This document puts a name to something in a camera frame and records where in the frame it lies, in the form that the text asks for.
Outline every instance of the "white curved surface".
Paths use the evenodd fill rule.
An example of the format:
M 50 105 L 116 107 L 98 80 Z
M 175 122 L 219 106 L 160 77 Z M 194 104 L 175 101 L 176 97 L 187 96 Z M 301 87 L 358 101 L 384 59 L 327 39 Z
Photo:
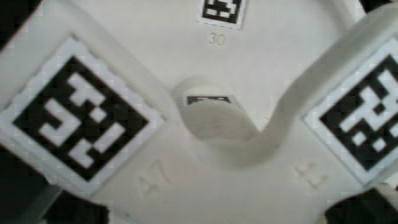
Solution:
M 196 21 L 192 0 L 75 0 L 169 90 L 196 76 L 223 80 L 262 129 L 286 88 L 340 39 L 345 18 L 329 0 L 251 0 L 244 27 Z M 212 33 L 226 44 L 212 45 Z

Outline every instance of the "white border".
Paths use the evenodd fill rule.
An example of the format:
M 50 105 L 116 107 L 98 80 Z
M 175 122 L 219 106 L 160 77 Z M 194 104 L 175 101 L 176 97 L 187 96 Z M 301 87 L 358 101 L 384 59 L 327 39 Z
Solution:
M 237 24 L 223 22 L 223 21 L 208 19 L 208 18 L 203 18 L 205 2 L 207 2 L 207 0 L 201 0 L 199 13 L 198 13 L 198 22 L 205 23 L 205 24 L 210 24 L 214 26 L 221 26 L 221 27 L 226 27 L 230 29 L 239 30 L 242 28 L 242 23 L 244 23 L 247 0 L 242 0 L 240 12 L 239 12 L 240 17 L 239 17 Z
M 334 104 L 338 103 L 338 100 L 356 87 L 358 83 L 361 82 L 365 76 L 370 74 L 372 70 L 379 66 L 382 60 L 386 59 L 386 56 L 391 55 L 397 62 L 398 62 L 398 41 L 397 39 L 391 39 L 374 55 L 370 56 L 368 60 L 363 62 L 358 70 L 349 75 L 349 78 L 343 80 L 342 84 L 334 88 L 333 92 L 326 96 L 320 104 L 315 106 L 315 108 L 310 110 L 308 115 L 304 117 L 304 122 L 317 133 L 320 139 L 324 140 L 336 156 L 340 157 L 350 171 L 354 172 L 361 182 L 366 184 L 377 175 L 381 174 L 386 167 L 393 164 L 397 158 L 398 158 L 398 150 L 391 152 L 388 157 L 381 160 L 379 164 L 372 168 L 370 171 L 365 170 L 343 144 L 340 143 L 340 140 L 334 137 L 334 134 L 331 133 L 324 123 L 320 122 L 320 117 Z
M 137 134 L 134 140 L 130 141 L 128 145 L 125 146 L 119 154 L 109 161 L 109 164 L 105 165 L 103 169 L 100 170 L 91 182 L 87 182 L 82 177 L 77 175 L 71 168 L 66 166 L 66 164 L 59 161 L 55 156 L 48 153 L 41 145 L 36 143 L 36 141 L 31 139 L 29 135 L 20 131 L 20 129 L 13 125 L 13 121 L 16 117 L 20 116 L 24 109 L 34 100 L 50 80 L 55 76 L 59 69 L 63 68 L 68 60 L 71 57 L 77 57 L 82 61 L 87 68 L 93 70 L 93 73 L 96 74 L 102 81 L 107 83 L 111 89 L 119 94 L 121 98 L 125 99 L 130 106 L 135 108 L 137 112 L 141 113 L 143 117 L 148 119 L 148 126 L 143 129 L 141 133 Z M 118 169 L 121 168 L 121 165 L 128 161 L 135 151 L 139 150 L 144 142 L 150 140 L 160 126 L 164 124 L 164 119 L 160 116 L 159 111 L 148 106 L 141 96 L 137 93 L 132 92 L 125 81 L 119 79 L 119 77 L 111 72 L 105 63 L 96 59 L 95 55 L 91 54 L 82 42 L 77 41 L 75 38 L 68 38 L 66 42 L 61 45 L 61 48 L 54 54 L 54 57 L 50 58 L 48 62 L 43 65 L 43 69 L 29 81 L 27 87 L 24 89 L 24 92 L 15 97 L 13 103 L 9 108 L 2 111 L 0 114 L 0 128 L 4 132 L 8 133 L 9 137 L 15 139 L 15 141 L 20 143 L 24 148 L 15 149 L 16 154 L 22 154 L 24 151 L 29 151 L 38 158 L 43 161 L 43 166 L 48 167 L 55 171 L 55 173 L 63 176 L 66 179 L 66 183 L 71 183 L 77 187 L 77 190 L 84 194 L 93 194 L 96 190 L 100 189 L 107 179 L 114 175 Z

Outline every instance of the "white plastic object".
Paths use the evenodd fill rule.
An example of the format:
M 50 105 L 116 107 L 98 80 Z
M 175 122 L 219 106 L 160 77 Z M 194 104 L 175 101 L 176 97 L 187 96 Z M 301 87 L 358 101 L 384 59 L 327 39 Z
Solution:
M 223 148 L 199 141 L 189 132 L 171 92 L 75 4 L 61 0 L 45 1 L 24 27 L 29 32 L 18 33 L 0 55 L 0 73 L 8 77 L 8 82 L 0 83 L 0 119 L 8 124 L 0 127 L 2 144 L 52 182 L 82 198 L 107 205 L 132 223 L 315 223 L 331 205 L 366 191 L 397 168 L 397 164 L 393 164 L 397 148 L 388 156 L 379 158 L 370 170 L 361 167 L 359 162 L 347 162 L 347 153 L 340 154 L 345 151 L 336 152 L 334 148 L 338 140 L 329 142 L 317 135 L 317 125 L 320 124 L 313 125 L 311 119 L 306 120 L 320 105 L 329 112 L 333 104 L 324 103 L 329 96 L 340 96 L 345 99 L 347 92 L 354 90 L 350 88 L 358 86 L 358 83 L 352 85 L 352 77 L 366 72 L 363 77 L 374 74 L 374 69 L 384 64 L 381 63 L 386 59 L 384 56 L 391 55 L 393 61 L 397 61 L 397 49 L 390 47 L 395 46 L 398 38 L 397 27 L 398 6 L 393 4 L 359 22 L 304 72 L 279 101 L 267 129 L 247 142 L 221 139 L 224 145 L 233 143 L 235 146 Z M 61 54 L 63 46 L 68 46 L 71 38 L 77 46 L 84 46 L 86 50 L 73 51 L 73 54 Z M 64 77 L 59 76 L 64 74 L 63 72 L 48 74 L 48 70 L 45 70 L 43 73 L 43 68 L 50 66 L 55 71 L 63 70 L 66 56 L 71 55 L 80 59 L 80 66 L 89 67 L 93 75 L 80 74 L 89 82 L 84 88 L 75 88 L 75 90 L 70 87 L 61 88 L 61 93 L 66 94 L 63 97 L 73 98 L 75 92 L 86 89 L 86 101 L 91 101 L 91 97 L 102 94 L 109 100 L 114 96 L 112 93 L 125 91 L 127 94 L 119 95 L 128 96 L 127 104 L 141 113 L 148 112 L 143 115 L 148 121 L 153 121 L 150 124 L 155 124 L 155 131 L 144 136 L 137 134 L 132 137 L 132 140 L 141 139 L 141 144 L 132 148 L 134 150 L 127 147 L 119 151 L 125 155 L 123 160 L 112 161 L 109 156 L 102 157 L 103 152 L 89 153 L 87 156 L 95 162 L 102 158 L 111 164 L 107 164 L 109 175 L 103 175 L 100 184 L 82 178 L 84 166 L 77 170 L 71 169 L 71 166 L 68 167 L 66 160 L 57 157 L 57 153 L 63 151 L 48 150 L 48 144 L 41 144 L 41 147 L 27 147 L 22 135 L 29 141 L 38 143 L 48 134 L 43 135 L 40 132 L 41 134 L 36 133 L 36 137 L 32 137 L 22 131 L 16 120 L 9 120 L 15 118 L 13 116 L 20 117 L 22 115 L 22 111 L 15 108 L 20 104 L 18 96 L 24 96 L 25 92 L 32 91 L 34 99 L 47 96 L 48 100 L 66 100 L 63 97 L 57 98 L 59 95 L 38 94 L 43 90 L 38 89 L 38 85 L 41 84 L 43 88 L 43 83 L 52 83 L 55 80 L 38 79 L 38 77 L 47 77 L 47 75 L 55 78 Z M 87 69 L 77 65 L 79 63 L 73 63 L 68 67 L 66 74 L 73 69 L 77 72 L 87 73 Z M 66 82 L 73 81 L 61 80 L 57 84 L 64 85 Z M 82 113 L 87 113 L 87 116 L 84 118 L 79 117 L 80 103 L 63 104 L 59 108 L 68 107 L 64 109 L 79 117 L 80 122 L 89 120 L 95 127 L 95 120 L 100 121 L 103 116 L 100 116 L 102 113 L 91 115 L 96 109 L 96 100 L 93 99 L 93 101 L 95 103 L 86 105 L 87 111 Z M 41 111 L 47 109 L 57 117 L 57 113 L 64 113 L 64 110 L 48 109 L 47 102 L 34 105 Z M 118 106 L 112 102 L 100 105 L 103 110 L 107 109 L 103 106 Z M 388 112 L 393 113 L 395 108 L 388 107 Z M 64 123 L 70 123 L 68 120 L 52 118 L 47 113 L 41 115 L 55 129 L 63 127 Z M 114 124 L 119 117 L 121 115 L 116 113 L 112 118 L 103 119 Z M 82 137 L 82 133 L 68 134 L 68 131 L 63 133 L 64 135 L 77 134 L 77 137 Z M 102 139 L 98 136 L 93 137 L 93 142 Z M 343 133 L 342 136 L 354 137 L 349 133 Z M 372 174 L 363 176 L 356 172 L 358 169 Z

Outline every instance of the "embossed symbol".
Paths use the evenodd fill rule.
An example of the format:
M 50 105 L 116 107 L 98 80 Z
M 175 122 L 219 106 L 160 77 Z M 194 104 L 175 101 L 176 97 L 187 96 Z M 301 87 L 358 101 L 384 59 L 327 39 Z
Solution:
M 146 174 L 139 176 L 143 195 L 148 197 L 171 184 L 171 177 L 160 160 L 151 164 Z
M 327 175 L 317 175 L 317 163 L 308 163 L 295 167 L 295 171 L 299 173 L 301 178 L 306 180 L 311 188 L 318 191 L 329 176 Z

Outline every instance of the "small label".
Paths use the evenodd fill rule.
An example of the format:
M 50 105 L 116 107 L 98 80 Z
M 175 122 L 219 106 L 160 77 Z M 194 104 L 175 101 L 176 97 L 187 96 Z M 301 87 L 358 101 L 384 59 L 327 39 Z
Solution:
M 368 183 L 398 158 L 398 41 L 381 47 L 306 116 L 306 124 Z
M 198 21 L 240 29 L 247 0 L 203 0 Z
M 228 96 L 187 96 L 185 105 L 189 106 L 191 104 L 194 104 L 205 100 L 219 100 L 219 101 L 231 103 L 231 99 Z
M 93 193 L 164 120 L 73 38 L 0 114 L 0 123 L 68 183 Z

